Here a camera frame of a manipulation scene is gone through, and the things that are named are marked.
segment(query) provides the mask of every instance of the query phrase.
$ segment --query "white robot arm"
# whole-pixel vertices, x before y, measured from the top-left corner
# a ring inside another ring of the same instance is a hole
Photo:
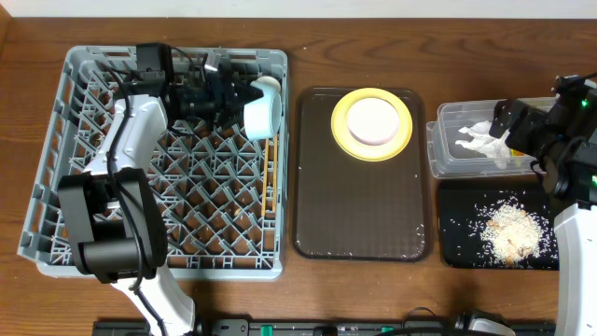
[[[597,206],[570,205],[555,218],[560,252],[556,336],[597,334]]]
[[[546,112],[520,100],[499,102],[490,135],[536,158],[536,173],[555,217],[560,253],[557,336],[597,334],[597,85],[556,77],[557,102]]]
[[[202,81],[207,84],[180,84],[174,79],[171,48],[162,44],[137,46],[137,62],[146,69],[137,74],[139,82],[122,83],[107,68],[122,98],[83,173],[63,176],[59,183],[64,224],[77,269],[127,295],[153,335],[198,335],[195,303],[166,265],[166,229],[146,171],[156,143],[177,119],[203,119],[210,130],[244,119],[251,140],[273,136],[280,122],[280,94],[272,85],[221,76],[217,63],[205,65],[210,73]],[[97,214],[117,208],[122,220],[97,221]]]

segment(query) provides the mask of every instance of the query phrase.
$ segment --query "yellow plate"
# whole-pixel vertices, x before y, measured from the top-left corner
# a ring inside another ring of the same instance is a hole
[[[392,140],[379,146],[365,145],[356,140],[348,130],[347,114],[351,106],[366,98],[383,99],[398,114],[398,131]],[[332,133],[340,147],[348,154],[364,161],[383,161],[393,158],[407,146],[412,135],[412,118],[409,109],[400,98],[381,89],[355,90],[340,99],[332,113]]]

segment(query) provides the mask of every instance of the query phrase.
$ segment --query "clear plastic container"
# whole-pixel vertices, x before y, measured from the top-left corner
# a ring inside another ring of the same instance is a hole
[[[522,99],[527,104],[549,110],[555,98]],[[463,127],[492,120],[493,108],[499,100],[446,103],[437,110],[437,121],[427,123],[427,157],[435,178],[466,178],[531,174],[532,157],[490,159],[477,151],[456,145],[472,136],[460,133]]]

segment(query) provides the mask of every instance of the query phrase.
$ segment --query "gray plastic dish rack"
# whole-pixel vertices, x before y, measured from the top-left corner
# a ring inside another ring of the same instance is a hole
[[[177,121],[189,137],[166,132],[156,144],[147,177],[168,228],[168,265],[178,279],[274,280],[283,269],[286,165],[288,150],[288,62],[280,50],[182,49],[195,63],[209,50],[222,56],[234,76],[254,80],[272,76],[282,84],[282,122],[278,166],[264,164],[266,141],[249,142],[242,126],[205,130],[204,123]],[[173,52],[174,71],[185,80],[188,61]],[[112,90],[117,83],[97,63],[136,70],[135,47],[74,47],[66,54],[18,254],[54,277],[80,277],[74,266],[56,188],[63,175],[82,172],[100,147],[112,120]],[[269,140],[273,149],[273,140]],[[261,216],[263,169],[268,170]],[[273,200],[273,175],[277,197]],[[271,205],[276,202],[276,212]],[[119,217],[119,210],[96,216]]]

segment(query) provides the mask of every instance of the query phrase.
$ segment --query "black cable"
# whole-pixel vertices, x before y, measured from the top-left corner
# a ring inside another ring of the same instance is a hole
[[[535,166],[537,164],[539,165],[539,168],[541,168],[541,165],[542,165],[541,162],[539,162],[538,160],[531,161],[531,170],[533,171],[533,173],[535,173],[535,176],[537,177],[537,182],[539,182],[539,185],[543,186],[543,176],[541,175],[540,172],[537,172],[535,170]]]
[[[431,327],[393,329],[393,330],[379,333],[375,336],[409,335],[411,333],[416,333],[416,334],[435,333],[435,334],[448,335],[448,336],[500,336],[498,334],[494,334],[494,333],[490,333],[490,332],[483,332],[483,331],[450,329],[450,328],[431,328]]]
[[[539,162],[539,168],[544,169],[545,167],[543,166],[543,157],[546,155],[547,152],[549,152],[551,150],[551,148],[560,142],[560,138],[556,137],[555,139],[549,141],[546,145],[543,145],[541,147],[541,149],[539,149],[539,152],[537,153],[537,156],[535,157],[537,159],[537,161]]]
[[[114,171],[113,171],[113,166],[116,165],[116,163],[114,161],[114,154],[116,153],[116,150],[117,150],[118,140],[120,140],[120,137],[122,136],[122,132],[124,132],[124,128],[126,127],[127,122],[129,121],[129,117],[131,116],[131,102],[129,100],[128,94],[124,91],[124,85],[122,84],[122,81],[120,81],[120,79],[118,78],[116,73],[114,71],[112,71],[112,68],[110,68],[109,66],[107,66],[106,69],[108,70],[110,75],[114,78],[114,80],[118,84],[118,89],[120,90],[120,92],[122,92],[122,95],[124,96],[125,108],[124,108],[122,122],[120,123],[120,125],[118,126],[118,129],[116,130],[116,133],[114,134],[114,138],[112,139],[112,144],[110,144],[110,149],[108,150],[108,155],[107,155],[106,167],[107,167],[108,181],[110,182],[110,187],[112,188],[112,191],[114,192],[114,194],[118,200],[118,203],[120,203],[120,209],[122,209],[123,220],[125,218],[127,219],[127,222],[129,223],[129,227],[132,232],[132,237],[134,238],[134,241],[135,241],[135,246],[137,247],[137,255],[138,255],[137,280],[129,288],[130,290],[136,290],[139,288],[139,286],[141,286],[141,282],[143,281],[143,255],[144,255],[143,244],[141,243],[141,236],[139,235],[137,226],[134,224],[134,219],[132,219],[131,210],[129,209],[127,204],[124,202],[124,197],[122,197],[122,193],[120,192],[120,187],[118,186],[118,183],[117,183],[116,179],[114,178]]]
[[[201,61],[201,75],[203,76],[203,84],[207,85],[207,75],[205,75],[205,65],[207,64],[207,54],[203,56],[203,61]]]
[[[161,335],[162,336],[166,336],[166,327],[164,326],[164,320],[162,320],[160,318],[160,316],[153,309],[153,307],[151,306],[151,304],[149,304],[149,301],[147,301],[147,298],[145,297],[145,295],[143,295],[143,293],[139,289],[137,289],[137,290],[134,291],[134,295],[136,295],[137,298],[139,298],[139,301],[141,302],[141,304],[143,304],[143,306],[153,316],[153,318],[156,319],[156,321],[158,322],[158,327],[160,328]]]
[[[567,84],[565,84],[561,88],[559,88],[559,90],[561,90],[561,91],[568,90],[579,83],[584,83],[585,80],[587,80],[587,79],[591,79],[591,78],[595,78],[595,77],[597,77],[597,73],[592,73],[592,74],[589,74],[589,75],[586,75],[583,77],[574,78],[571,81],[569,81]]]
[[[431,315],[433,315],[433,316],[435,316],[435,315],[436,315],[436,313],[432,312],[432,311],[431,311],[431,309],[429,309],[429,308],[427,308],[427,307],[416,307],[416,308],[412,308],[412,309],[410,309],[410,310],[409,310],[409,312],[408,312],[406,315],[404,315],[404,319],[402,320],[402,329],[404,329],[404,328],[405,328],[405,326],[407,325],[407,320],[409,319],[409,317],[410,317],[412,314],[414,314],[414,313],[416,313],[416,312],[420,312],[420,311],[426,311],[426,312],[429,312],[429,313],[431,313]]]
[[[117,82],[118,89],[120,90],[120,92],[122,92],[122,95],[124,97],[124,104],[125,104],[122,122],[120,123],[120,125],[118,126],[118,129],[116,130],[116,133],[114,134],[114,138],[112,139],[112,144],[110,144],[110,149],[107,154],[106,168],[107,168],[107,174],[108,174],[108,181],[110,182],[110,187],[112,188],[112,191],[116,195],[118,203],[120,204],[120,209],[122,209],[123,221],[125,218],[127,219],[127,222],[129,223],[129,228],[131,229],[132,236],[135,241],[135,246],[137,248],[137,256],[138,256],[137,279],[129,287],[129,290],[131,290],[139,298],[139,301],[144,305],[144,307],[147,309],[147,311],[156,319],[156,321],[158,321],[158,326],[160,327],[160,332],[161,332],[162,336],[166,336],[166,330],[163,325],[162,319],[160,318],[158,313],[156,313],[156,311],[153,309],[153,307],[151,307],[151,305],[146,300],[143,293],[141,293],[141,291],[139,290],[139,287],[141,286],[141,282],[143,281],[143,255],[145,254],[145,252],[143,250],[141,236],[139,235],[137,226],[134,224],[134,219],[132,218],[131,209],[129,209],[129,206],[124,201],[124,197],[122,196],[122,192],[120,191],[120,187],[117,183],[117,180],[114,178],[114,171],[113,171],[113,167],[112,167],[113,165],[116,165],[115,161],[114,161],[114,154],[117,150],[118,140],[122,136],[122,132],[124,132],[124,129],[129,120],[129,117],[131,116],[131,101],[129,100],[129,95],[124,90],[124,85],[122,84],[122,81],[120,81],[120,79],[118,78],[116,73],[109,66],[107,66],[106,69],[110,73],[110,76],[112,76],[112,78]]]
[[[114,71],[115,73],[117,73],[117,74],[125,75],[127,77],[132,77],[132,78],[135,78],[137,80],[142,80],[141,77],[139,76],[139,73],[137,71],[134,71],[134,70],[131,70],[131,71],[118,70],[118,69],[115,69],[115,68],[112,68],[112,67],[110,69],[112,71]]]
[[[566,144],[566,147],[563,149],[562,154],[560,154],[560,158],[558,158],[558,168],[560,168],[560,165],[562,164],[563,160],[566,157],[566,154],[568,154],[568,152],[570,151],[570,149],[572,149],[572,146],[576,145],[576,143],[583,143],[583,142],[587,142],[587,138],[579,135],[579,136],[575,136],[574,138],[572,138],[572,140],[570,140],[568,142],[568,144]]]
[[[191,59],[186,52],[182,51],[179,47],[172,47],[172,49],[180,52],[181,55],[185,56],[188,58],[188,62],[190,63],[190,68],[192,70],[192,80],[191,80],[191,85],[195,85],[195,63],[193,62],[193,59]]]
[[[173,128],[173,127],[169,127],[169,128],[168,128],[168,131],[170,131],[171,133],[173,133],[173,134],[174,134],[174,135],[176,135],[176,136],[194,136],[194,135],[195,135],[194,133],[185,133],[185,132],[180,132],[180,131],[176,130],[176,129],[175,129],[175,128]]]

